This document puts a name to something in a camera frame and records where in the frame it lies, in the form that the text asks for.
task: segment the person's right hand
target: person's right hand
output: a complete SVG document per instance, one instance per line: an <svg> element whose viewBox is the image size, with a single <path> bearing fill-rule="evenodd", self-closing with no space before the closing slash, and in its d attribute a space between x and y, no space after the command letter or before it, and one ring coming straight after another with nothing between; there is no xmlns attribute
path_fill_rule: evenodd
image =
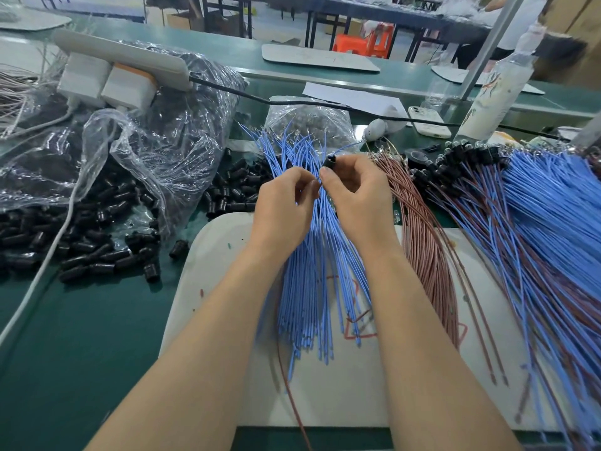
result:
<svg viewBox="0 0 601 451"><path fill-rule="evenodd" d="M321 168L319 177L334 201L342 230L362 257L398 246L387 176L367 155L338 156L334 170Z"/></svg>

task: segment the person's left hand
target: person's left hand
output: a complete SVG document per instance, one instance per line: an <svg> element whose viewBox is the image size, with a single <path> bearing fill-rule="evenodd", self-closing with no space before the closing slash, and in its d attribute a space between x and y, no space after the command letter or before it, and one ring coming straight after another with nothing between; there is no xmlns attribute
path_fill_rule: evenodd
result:
<svg viewBox="0 0 601 451"><path fill-rule="evenodd" d="M259 190L250 244L269 250L279 262L286 261L309 231L320 186L312 173L298 166L264 183Z"/></svg>

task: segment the smartphone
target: smartphone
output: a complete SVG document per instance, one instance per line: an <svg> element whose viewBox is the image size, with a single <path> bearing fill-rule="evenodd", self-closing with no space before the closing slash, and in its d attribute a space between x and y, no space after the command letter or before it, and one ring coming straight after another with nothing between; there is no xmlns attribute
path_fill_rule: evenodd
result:
<svg viewBox="0 0 601 451"><path fill-rule="evenodd" d="M410 118L416 120L427 120L444 123L444 121L440 118L440 115L438 115L438 112L432 109L426 109L425 107L418 106L410 106L408 112ZM414 122L414 127L420 135L436 137L438 139L448 139L449 137L451 137L451 130L445 126Z"/></svg>

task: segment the green work surface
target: green work surface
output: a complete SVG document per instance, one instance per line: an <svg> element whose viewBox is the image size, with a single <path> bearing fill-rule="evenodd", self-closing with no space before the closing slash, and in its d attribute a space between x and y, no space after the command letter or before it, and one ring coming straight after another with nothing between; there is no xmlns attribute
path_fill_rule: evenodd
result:
<svg viewBox="0 0 601 451"><path fill-rule="evenodd" d="M83 29L84 20L75 17L77 28ZM262 60L256 41L108 19L94 19L93 25L93 32L102 37L202 52L237 68L402 87L407 89L400 96L406 106L419 105L432 79L439 79L426 67L404 62L376 60L382 68L378 75L293 67ZM43 39L48 33L27 37ZM601 108L601 98L594 92L536 85L548 94L522 95L520 103L540 106L543 112L518 109L508 114L506 122L537 129L544 125L582 125L585 118L578 114L559 115L551 109L588 113ZM299 96L303 86L279 78L253 78L248 91L263 97ZM469 103L450 108L446 118L461 121L468 108ZM239 110L250 114L252 126L260 126L267 113L266 106L248 100L241 101ZM352 121L366 124L370 120L353 116ZM391 140L399 150L433 143L412 128L391 136ZM204 224L205 217L197 214L184 235L192 240ZM85 446L103 419L156 360L180 274L180 266L168 258L162 259L161 264L162 281L155 286L149 286L143 277L132 276L115 282L65 287L57 282L54 270L49 270L30 307L0 349L1 449L69 451ZM12 278L2 285L0 326L18 307L30 280ZM391 447L387 429L317 428L311 430L310 436L320 450ZM241 428L234 440L234 448L241 450L302 447L300 433L289 429Z"/></svg>

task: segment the white shirt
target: white shirt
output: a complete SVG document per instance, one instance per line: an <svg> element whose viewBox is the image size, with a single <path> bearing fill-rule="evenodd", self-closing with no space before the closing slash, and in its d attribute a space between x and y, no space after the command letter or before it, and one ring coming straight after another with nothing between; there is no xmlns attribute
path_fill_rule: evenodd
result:
<svg viewBox="0 0 601 451"><path fill-rule="evenodd" d="M537 22L538 16L543 12L545 4L547 4L547 0L524 0L497 47L505 50L514 50L520 36L528 31L530 25ZM499 14L501 14L500 9L489 11L488 13L482 10L474 16L474 20L492 26L499 17Z"/></svg>

